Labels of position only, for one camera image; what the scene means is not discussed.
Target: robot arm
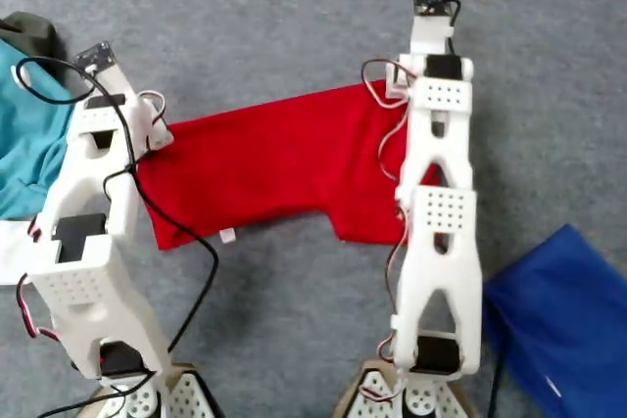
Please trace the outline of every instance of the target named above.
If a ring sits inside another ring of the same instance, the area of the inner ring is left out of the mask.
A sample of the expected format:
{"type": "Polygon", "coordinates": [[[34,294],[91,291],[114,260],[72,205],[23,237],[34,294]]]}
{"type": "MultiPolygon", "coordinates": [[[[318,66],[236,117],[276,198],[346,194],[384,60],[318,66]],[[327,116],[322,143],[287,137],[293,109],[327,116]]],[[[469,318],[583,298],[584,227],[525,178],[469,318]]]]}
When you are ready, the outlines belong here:
{"type": "MultiPolygon", "coordinates": [[[[116,63],[107,43],[82,53],[77,63],[97,76],[120,105],[135,158],[148,148],[172,141],[161,112],[138,97],[116,63]]],[[[76,103],[68,148],[56,182],[50,188],[33,234],[41,262],[28,276],[48,305],[61,344],[80,373],[89,379],[107,375],[101,362],[105,345],[127,345],[141,365],[167,374],[168,340],[149,304],[134,288],[119,245],[132,237],[139,196],[127,172],[105,178],[130,163],[121,120],[98,91],[76,103]],[[107,214],[78,215],[94,196],[106,191],[107,214]]]]}
{"type": "MultiPolygon", "coordinates": [[[[139,206],[133,166],[146,152],[172,142],[163,120],[165,100],[157,110],[145,97],[158,92],[136,95],[107,43],[78,55],[75,63],[97,77],[110,96],[94,91],[75,104],[60,175],[29,229],[40,262],[28,277],[50,309],[56,332],[46,336],[59,340],[84,377],[117,392],[41,416],[82,404],[87,414],[79,416],[95,416],[89,403],[106,400],[98,418],[223,417],[193,367],[172,365],[174,344],[135,289],[120,252],[121,243],[132,238],[139,206]],[[111,203],[106,214],[80,214],[103,193],[111,203]]],[[[216,272],[214,260],[207,286],[216,272]]]]}
{"type": "Polygon", "coordinates": [[[476,372],[481,345],[481,268],[475,242],[476,193],[468,160],[473,65],[445,54],[453,35],[449,0],[414,0],[410,53],[399,62],[417,77],[387,70],[388,97],[409,99],[407,154],[396,190],[409,215],[408,250],[397,291],[394,363],[405,377],[453,380],[476,372]],[[436,163],[447,187],[420,185],[436,163]],[[420,318],[444,292],[454,333],[427,332],[420,318]]]}

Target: teal cloth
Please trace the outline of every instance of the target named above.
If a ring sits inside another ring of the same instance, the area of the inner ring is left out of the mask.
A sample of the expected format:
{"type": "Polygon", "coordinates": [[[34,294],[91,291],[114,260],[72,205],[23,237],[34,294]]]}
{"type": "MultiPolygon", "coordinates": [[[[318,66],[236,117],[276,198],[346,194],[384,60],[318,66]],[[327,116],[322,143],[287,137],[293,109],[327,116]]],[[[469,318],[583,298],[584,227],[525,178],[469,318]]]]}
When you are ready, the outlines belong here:
{"type": "MultiPolygon", "coordinates": [[[[38,213],[57,179],[66,152],[70,106],[47,104],[23,90],[12,66],[24,58],[0,40],[0,219],[38,213]]],[[[70,92],[34,63],[25,67],[30,86],[64,100],[70,92]]]]}

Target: blue cloth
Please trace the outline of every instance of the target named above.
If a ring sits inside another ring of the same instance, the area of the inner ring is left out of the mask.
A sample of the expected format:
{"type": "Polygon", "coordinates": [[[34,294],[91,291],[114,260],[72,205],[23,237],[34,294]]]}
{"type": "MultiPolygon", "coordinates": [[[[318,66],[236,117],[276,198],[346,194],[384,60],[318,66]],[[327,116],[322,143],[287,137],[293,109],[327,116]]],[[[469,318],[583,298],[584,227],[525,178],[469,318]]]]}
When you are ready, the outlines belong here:
{"type": "MultiPolygon", "coordinates": [[[[24,57],[0,40],[0,219],[41,210],[66,152],[70,106],[49,105],[16,83],[11,71],[24,57]]],[[[30,86],[57,100],[70,92],[34,63],[25,67],[30,86]]]]}
{"type": "Polygon", "coordinates": [[[509,340],[506,367],[545,416],[627,416],[627,281],[574,228],[498,274],[485,299],[489,339],[497,351],[509,340]]]}

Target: red towel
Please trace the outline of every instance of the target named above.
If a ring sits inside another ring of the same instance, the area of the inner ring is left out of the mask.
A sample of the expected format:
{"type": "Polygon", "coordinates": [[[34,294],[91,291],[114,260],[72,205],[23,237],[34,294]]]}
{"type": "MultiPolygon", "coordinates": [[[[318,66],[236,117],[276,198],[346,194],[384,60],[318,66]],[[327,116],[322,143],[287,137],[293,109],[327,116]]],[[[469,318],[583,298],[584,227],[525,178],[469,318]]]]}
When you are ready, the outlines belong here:
{"type": "MultiPolygon", "coordinates": [[[[375,88],[382,94],[383,81],[375,88]]],[[[202,236],[317,210],[341,240],[394,244],[396,182],[381,171],[377,148],[402,115],[357,84],[179,122],[170,126],[174,143],[138,174],[158,206],[202,236]]],[[[397,174],[405,147],[402,129],[384,152],[397,174]]],[[[435,174],[430,168],[425,182],[435,174]]],[[[160,249],[192,240],[148,212],[160,249]]]]}

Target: gray carpet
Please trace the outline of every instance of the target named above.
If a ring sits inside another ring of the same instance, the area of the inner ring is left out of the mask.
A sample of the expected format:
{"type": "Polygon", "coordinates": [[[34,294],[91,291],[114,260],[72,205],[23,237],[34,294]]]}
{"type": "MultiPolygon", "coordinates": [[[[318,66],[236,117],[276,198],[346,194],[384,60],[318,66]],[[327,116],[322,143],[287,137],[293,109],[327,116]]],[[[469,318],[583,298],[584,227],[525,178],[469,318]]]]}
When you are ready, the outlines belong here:
{"type": "MultiPolygon", "coordinates": [[[[627,270],[627,13],[623,0],[462,0],[456,46],[476,68],[472,161],[486,276],[566,222],[627,270]]],[[[111,40],[134,87],[177,121],[356,82],[409,48],[411,0],[0,0],[51,19],[72,53],[111,40]]],[[[172,335],[208,271],[190,245],[155,249],[141,211],[128,265],[172,335]]],[[[328,417],[386,334],[386,247],[338,242],[319,214],[239,231],[176,359],[194,361],[229,417],[328,417]]],[[[46,311],[33,291],[33,312],[46,311]]],[[[441,309],[430,321],[445,318],[441,309]]],[[[31,342],[0,291],[0,416],[32,417],[94,384],[31,342]]],[[[485,410],[486,350],[465,382],[485,410]]],[[[500,416],[537,416],[509,381],[500,416]]]]}

